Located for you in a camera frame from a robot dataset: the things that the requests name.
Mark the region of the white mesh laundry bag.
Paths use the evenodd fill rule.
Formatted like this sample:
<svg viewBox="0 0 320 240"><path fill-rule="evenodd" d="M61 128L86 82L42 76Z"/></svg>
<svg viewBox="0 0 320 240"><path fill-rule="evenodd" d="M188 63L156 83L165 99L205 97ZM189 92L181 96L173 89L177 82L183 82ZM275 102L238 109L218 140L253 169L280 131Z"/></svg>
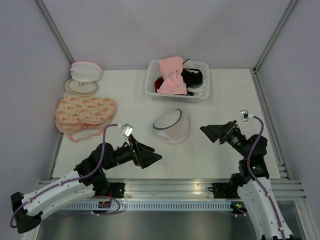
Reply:
<svg viewBox="0 0 320 240"><path fill-rule="evenodd" d="M190 116L179 108L167 111L152 124L154 135L163 143L179 144L191 131Z"/></svg>

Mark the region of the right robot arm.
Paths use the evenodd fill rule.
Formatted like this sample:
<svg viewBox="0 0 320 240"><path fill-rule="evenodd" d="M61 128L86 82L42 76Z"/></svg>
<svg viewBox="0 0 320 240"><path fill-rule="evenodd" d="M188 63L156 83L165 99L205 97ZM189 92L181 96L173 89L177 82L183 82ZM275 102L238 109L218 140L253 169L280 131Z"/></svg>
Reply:
<svg viewBox="0 0 320 240"><path fill-rule="evenodd" d="M212 143L228 143L243 159L239 172L231 175L227 192L240 198L258 240L293 240L272 191L270 175L264 160L268 140L261 133L246 138L236 121L223 125L207 125L200 130Z"/></svg>

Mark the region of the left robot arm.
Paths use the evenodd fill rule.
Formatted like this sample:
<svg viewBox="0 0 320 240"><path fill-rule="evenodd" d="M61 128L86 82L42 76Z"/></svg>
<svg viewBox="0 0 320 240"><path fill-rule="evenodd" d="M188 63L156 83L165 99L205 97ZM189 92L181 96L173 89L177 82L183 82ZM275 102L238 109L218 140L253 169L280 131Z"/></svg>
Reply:
<svg viewBox="0 0 320 240"><path fill-rule="evenodd" d="M106 170L127 162L145 169L161 159L162 156L154 148L138 142L133 135L128 137L124 146L117 149L103 142L64 177L31 193L12 194L10 199L13 215L10 227L19 234L24 234L73 202L91 197L107 197L110 183Z"/></svg>

